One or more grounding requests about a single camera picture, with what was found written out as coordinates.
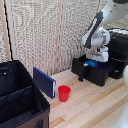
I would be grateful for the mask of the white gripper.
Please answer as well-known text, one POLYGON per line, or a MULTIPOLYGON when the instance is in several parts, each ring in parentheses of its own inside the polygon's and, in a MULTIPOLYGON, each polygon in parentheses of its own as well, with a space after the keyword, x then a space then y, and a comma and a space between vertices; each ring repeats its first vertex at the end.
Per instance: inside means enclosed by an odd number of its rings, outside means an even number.
POLYGON ((96 60, 99 62, 107 62, 109 55, 108 55, 108 48, 102 47, 92 47, 86 51, 86 57, 91 60, 96 60))

